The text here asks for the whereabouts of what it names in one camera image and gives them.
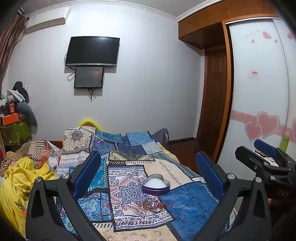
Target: curtain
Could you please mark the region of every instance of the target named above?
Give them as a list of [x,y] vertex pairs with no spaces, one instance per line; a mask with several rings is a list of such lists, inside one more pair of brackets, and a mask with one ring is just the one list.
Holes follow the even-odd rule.
[[24,37],[25,23],[28,20],[26,13],[16,14],[9,20],[6,28],[0,35],[0,90],[7,70],[7,66],[16,44]]

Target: white air conditioner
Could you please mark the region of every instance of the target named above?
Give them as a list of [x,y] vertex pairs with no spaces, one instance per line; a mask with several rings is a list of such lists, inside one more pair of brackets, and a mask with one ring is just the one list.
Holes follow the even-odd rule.
[[61,7],[30,17],[26,33],[65,24],[70,13],[69,7]]

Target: television screen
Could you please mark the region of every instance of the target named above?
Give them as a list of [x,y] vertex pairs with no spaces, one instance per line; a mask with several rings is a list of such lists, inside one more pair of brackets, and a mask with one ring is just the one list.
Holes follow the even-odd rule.
[[65,65],[116,66],[119,38],[71,37]]
[[74,88],[102,88],[103,67],[80,66],[76,67]]

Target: power cord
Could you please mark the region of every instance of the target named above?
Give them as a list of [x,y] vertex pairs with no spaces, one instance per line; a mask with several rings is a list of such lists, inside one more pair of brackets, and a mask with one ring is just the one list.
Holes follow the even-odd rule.
[[[65,58],[64,58],[64,65],[66,66],[66,56],[67,56],[67,54],[65,55]],[[75,72],[73,72],[73,73],[71,73],[70,75],[68,75],[68,77],[67,77],[67,80],[68,81],[72,81],[73,79],[75,78]]]
[[90,94],[91,101],[92,101],[92,96],[93,96],[94,91],[95,91],[96,88],[100,85],[100,83],[103,81],[104,78],[105,78],[105,69],[104,69],[104,67],[103,67],[103,77],[102,77],[101,81],[98,83],[98,85],[97,85],[95,88],[90,88],[90,89],[88,89],[89,94]]

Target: wooden floor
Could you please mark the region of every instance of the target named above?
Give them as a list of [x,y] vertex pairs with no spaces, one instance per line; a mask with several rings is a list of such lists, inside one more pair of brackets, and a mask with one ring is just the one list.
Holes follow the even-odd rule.
[[200,174],[195,164],[195,156],[200,151],[196,140],[170,144],[169,151],[178,158],[182,165]]

